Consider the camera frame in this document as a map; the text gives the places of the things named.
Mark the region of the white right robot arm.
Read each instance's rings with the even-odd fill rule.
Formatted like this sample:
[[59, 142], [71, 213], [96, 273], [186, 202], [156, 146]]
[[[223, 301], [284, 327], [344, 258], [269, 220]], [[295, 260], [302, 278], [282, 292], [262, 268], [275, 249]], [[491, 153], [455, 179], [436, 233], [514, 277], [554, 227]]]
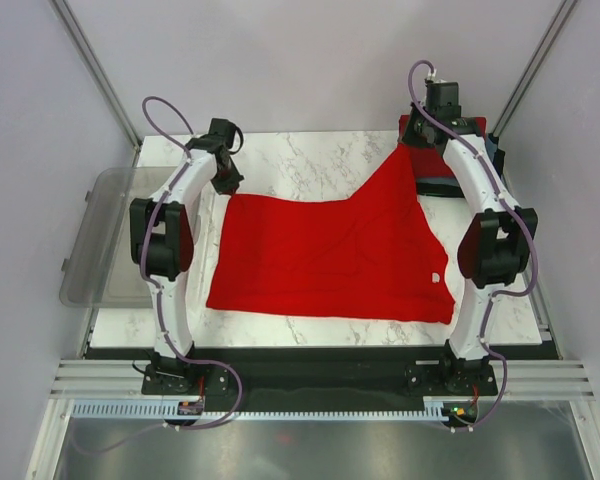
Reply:
[[495, 300], [523, 297], [533, 289], [511, 291], [508, 286], [528, 264], [537, 265], [533, 244], [537, 214], [532, 208], [522, 208], [508, 192], [475, 121], [458, 117], [442, 123], [414, 102], [402, 142], [438, 151], [473, 214], [457, 250], [457, 264], [465, 279], [459, 317], [445, 345], [445, 363], [437, 371], [440, 386], [457, 394], [473, 383], [473, 370], [488, 363]]

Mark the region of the bright red t-shirt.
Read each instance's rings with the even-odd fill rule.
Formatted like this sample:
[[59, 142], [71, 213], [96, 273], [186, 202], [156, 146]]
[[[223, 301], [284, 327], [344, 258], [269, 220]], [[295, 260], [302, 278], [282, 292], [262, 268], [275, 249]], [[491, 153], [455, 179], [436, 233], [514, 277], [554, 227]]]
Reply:
[[398, 145], [348, 199], [234, 195], [206, 305], [448, 325], [447, 264], [417, 198], [411, 152]]

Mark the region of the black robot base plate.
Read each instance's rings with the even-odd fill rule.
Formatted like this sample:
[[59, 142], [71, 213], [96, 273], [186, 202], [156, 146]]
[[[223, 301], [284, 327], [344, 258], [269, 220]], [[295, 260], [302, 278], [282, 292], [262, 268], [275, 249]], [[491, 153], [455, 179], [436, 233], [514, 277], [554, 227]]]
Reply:
[[445, 347], [197, 348], [192, 363], [153, 354], [145, 395], [200, 395], [223, 411], [416, 410], [427, 397], [498, 392], [488, 363], [455, 370]]

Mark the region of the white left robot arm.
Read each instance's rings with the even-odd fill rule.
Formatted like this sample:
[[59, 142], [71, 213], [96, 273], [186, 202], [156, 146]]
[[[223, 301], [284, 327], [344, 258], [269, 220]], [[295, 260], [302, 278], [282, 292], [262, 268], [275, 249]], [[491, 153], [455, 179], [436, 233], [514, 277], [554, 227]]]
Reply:
[[193, 262], [198, 202], [212, 185], [220, 195], [237, 192], [243, 176], [231, 150], [233, 142], [212, 135], [184, 145], [180, 164], [148, 198], [135, 198], [129, 208], [132, 261], [146, 282], [156, 321], [154, 350], [174, 359], [165, 382], [188, 393], [199, 382], [199, 369], [184, 360], [194, 348], [188, 326], [186, 287]]

